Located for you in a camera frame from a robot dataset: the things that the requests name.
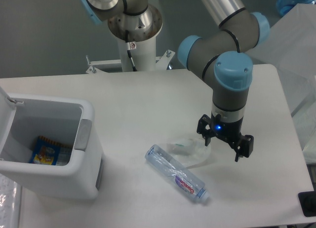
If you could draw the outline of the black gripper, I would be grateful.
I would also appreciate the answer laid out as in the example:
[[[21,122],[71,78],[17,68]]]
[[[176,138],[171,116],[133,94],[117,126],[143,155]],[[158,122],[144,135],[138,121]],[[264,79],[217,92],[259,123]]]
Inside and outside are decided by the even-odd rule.
[[[204,114],[197,124],[197,133],[204,139],[204,145],[208,146],[211,138],[216,137],[230,145],[235,151],[235,162],[239,158],[249,158],[253,152],[254,137],[242,135],[241,125],[243,117],[235,122],[223,122],[220,115],[211,115],[211,118]]]

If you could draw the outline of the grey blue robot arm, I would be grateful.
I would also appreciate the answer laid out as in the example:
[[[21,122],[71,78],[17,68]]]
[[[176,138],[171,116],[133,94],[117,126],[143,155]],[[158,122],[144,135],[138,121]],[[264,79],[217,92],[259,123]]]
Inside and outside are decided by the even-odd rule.
[[[125,72],[155,68],[156,49],[141,44],[162,28],[159,11],[148,0],[80,0],[95,24],[108,23],[121,41],[120,60]],[[185,38],[178,47],[179,62],[213,91],[211,115],[203,115],[197,132],[208,145],[213,137],[226,142],[236,159],[253,151],[252,135],[242,135],[241,125],[252,83],[252,60],[246,51],[264,42],[270,33],[267,18],[250,13],[241,0],[201,0],[219,32],[211,38]]]

